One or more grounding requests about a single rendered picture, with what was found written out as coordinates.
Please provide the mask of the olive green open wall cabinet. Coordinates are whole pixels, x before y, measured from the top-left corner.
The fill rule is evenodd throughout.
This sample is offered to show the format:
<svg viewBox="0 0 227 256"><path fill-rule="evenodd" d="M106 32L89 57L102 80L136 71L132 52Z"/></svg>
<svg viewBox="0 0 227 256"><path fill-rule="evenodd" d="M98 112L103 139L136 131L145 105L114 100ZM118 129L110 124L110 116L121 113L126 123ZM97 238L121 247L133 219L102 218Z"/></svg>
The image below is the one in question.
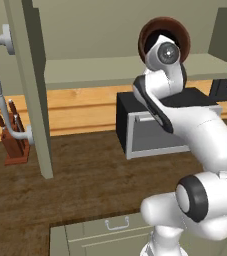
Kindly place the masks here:
<svg viewBox="0 0 227 256"><path fill-rule="evenodd" d="M49 89L130 84L145 65L140 30L173 17L188 30L190 80L227 78L227 0L33 0L39 10Z"/></svg>

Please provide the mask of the black toaster oven grey door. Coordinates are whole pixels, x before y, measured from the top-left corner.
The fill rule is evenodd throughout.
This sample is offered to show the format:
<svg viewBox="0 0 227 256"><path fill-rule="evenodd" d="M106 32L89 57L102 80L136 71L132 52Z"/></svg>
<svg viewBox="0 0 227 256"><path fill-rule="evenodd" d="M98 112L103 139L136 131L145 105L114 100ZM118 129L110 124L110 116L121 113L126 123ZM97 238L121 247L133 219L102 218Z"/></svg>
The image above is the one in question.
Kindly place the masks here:
<svg viewBox="0 0 227 256"><path fill-rule="evenodd" d="M164 98L168 107L208 107L221 115L222 107L197 88L186 88L181 93ZM127 159L187 152L189 147L176 135L169 134L157 123L136 122L135 116L149 113L132 92L117 94L116 133Z"/></svg>

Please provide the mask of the olive green drawer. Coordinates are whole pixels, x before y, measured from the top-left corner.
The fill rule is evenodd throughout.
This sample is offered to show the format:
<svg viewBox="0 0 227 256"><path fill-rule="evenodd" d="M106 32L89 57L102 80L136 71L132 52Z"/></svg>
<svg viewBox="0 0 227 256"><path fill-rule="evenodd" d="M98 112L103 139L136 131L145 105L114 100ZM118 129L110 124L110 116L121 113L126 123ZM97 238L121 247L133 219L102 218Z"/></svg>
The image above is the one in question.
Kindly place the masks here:
<svg viewBox="0 0 227 256"><path fill-rule="evenodd" d="M147 244L149 235L124 235L101 239L82 239L69 242L70 256L139 256L142 248Z"/></svg>
<svg viewBox="0 0 227 256"><path fill-rule="evenodd" d="M128 228L119 231L109 231L105 226L105 220L110 221L110 226L124 226L125 216L129 217L130 225ZM116 234L118 232L131 231L136 228L150 228L142 218L140 213L116 216L105 219L97 219L92 221L80 222L66 225L66 234L69 241L78 241L88 237L98 237L102 235Z"/></svg>

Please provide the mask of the olive green lower drawer front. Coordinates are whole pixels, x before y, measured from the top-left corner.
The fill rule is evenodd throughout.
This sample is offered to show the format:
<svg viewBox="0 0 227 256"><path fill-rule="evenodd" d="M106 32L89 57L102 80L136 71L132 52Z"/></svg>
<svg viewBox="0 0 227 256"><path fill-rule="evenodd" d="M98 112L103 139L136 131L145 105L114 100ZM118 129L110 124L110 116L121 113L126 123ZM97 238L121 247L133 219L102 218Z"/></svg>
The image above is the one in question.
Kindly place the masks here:
<svg viewBox="0 0 227 256"><path fill-rule="evenodd" d="M149 235L124 235L101 239L82 239L69 242L70 256L139 256L142 248L147 244Z"/></svg>

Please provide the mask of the olive green cabinet door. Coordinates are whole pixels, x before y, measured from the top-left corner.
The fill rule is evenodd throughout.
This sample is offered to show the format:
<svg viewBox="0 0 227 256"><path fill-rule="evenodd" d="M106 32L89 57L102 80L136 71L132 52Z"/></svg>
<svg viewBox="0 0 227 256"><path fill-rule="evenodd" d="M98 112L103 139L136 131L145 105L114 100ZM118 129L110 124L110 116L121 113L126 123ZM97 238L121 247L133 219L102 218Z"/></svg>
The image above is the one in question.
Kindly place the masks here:
<svg viewBox="0 0 227 256"><path fill-rule="evenodd" d="M41 175L53 177L44 79L46 56L39 10L32 0L4 0Z"/></svg>

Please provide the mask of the brown wooden knife block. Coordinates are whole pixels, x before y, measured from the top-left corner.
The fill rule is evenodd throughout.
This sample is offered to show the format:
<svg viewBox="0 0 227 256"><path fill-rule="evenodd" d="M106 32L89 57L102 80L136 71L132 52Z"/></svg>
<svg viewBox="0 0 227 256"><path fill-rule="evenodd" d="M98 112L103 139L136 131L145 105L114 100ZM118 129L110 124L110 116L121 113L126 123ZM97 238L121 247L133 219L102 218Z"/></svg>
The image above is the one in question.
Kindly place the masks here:
<svg viewBox="0 0 227 256"><path fill-rule="evenodd" d="M20 132L15 123L14 115L12 113L9 114L9 118L11 121L12 129L16 132ZM24 127L20 119L20 116L19 116L19 122L21 124L22 132L23 132ZM5 159L6 165L24 164L28 161L30 146L27 139L22 139L22 140L15 139L10 135L7 129L4 129L2 131L1 141L7 152L7 156Z"/></svg>

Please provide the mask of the brown bowl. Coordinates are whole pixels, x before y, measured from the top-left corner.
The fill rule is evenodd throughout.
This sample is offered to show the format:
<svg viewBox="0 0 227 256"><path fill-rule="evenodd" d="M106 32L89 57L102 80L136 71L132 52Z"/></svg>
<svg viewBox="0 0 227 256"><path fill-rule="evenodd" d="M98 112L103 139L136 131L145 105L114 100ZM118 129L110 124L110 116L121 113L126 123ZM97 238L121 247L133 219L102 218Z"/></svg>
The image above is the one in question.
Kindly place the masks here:
<svg viewBox="0 0 227 256"><path fill-rule="evenodd" d="M180 62L183 63L190 52L190 36L186 28L171 17L156 17L148 21L140 31L138 39L138 52L142 61L145 61L146 53L156 41L156 34L163 33L177 43L180 48Z"/></svg>

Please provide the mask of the black appliance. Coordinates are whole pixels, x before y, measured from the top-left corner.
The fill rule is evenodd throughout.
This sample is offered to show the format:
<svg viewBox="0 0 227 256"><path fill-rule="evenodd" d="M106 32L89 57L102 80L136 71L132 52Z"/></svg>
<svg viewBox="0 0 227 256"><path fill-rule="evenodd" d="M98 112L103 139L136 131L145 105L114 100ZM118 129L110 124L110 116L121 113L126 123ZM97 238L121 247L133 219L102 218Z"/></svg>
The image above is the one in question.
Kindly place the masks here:
<svg viewBox="0 0 227 256"><path fill-rule="evenodd" d="M209 97L214 101L227 101L227 79L215 79L212 82Z"/></svg>

